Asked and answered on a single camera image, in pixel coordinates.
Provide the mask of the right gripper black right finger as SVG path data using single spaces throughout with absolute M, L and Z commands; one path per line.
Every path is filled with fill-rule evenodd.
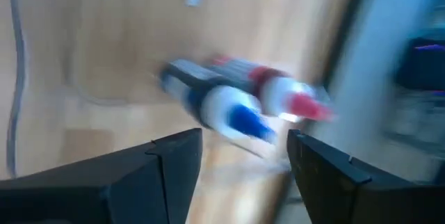
M 445 224 L 445 184 L 408 181 L 297 129 L 286 149 L 313 224 Z

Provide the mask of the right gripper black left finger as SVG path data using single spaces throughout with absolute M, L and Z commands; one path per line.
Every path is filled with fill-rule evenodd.
M 0 181 L 0 224 L 185 224 L 202 130 Z

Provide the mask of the red-capped marker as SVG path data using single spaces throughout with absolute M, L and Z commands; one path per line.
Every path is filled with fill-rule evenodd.
M 329 120 L 333 116 L 317 89 L 281 70 L 225 55 L 216 56 L 207 67 L 256 97 L 264 115 L 289 122 Z

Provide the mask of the blue-capped marker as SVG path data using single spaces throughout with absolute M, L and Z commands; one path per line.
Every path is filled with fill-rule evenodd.
M 273 144 L 276 133 L 262 119 L 258 100 L 232 81 L 192 61 L 166 63 L 160 86 L 203 126 L 230 139 L 254 137 Z

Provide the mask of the black aluminium table frame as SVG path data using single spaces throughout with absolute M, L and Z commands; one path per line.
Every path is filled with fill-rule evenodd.
M 346 7 L 341 16 L 341 21 L 337 27 L 336 35 L 327 55 L 323 76 L 321 77 L 321 84 L 325 88 L 328 88 L 331 84 L 335 70 L 341 59 L 341 53 L 346 45 L 349 34 L 352 31 L 362 1 L 363 0 L 347 0 Z

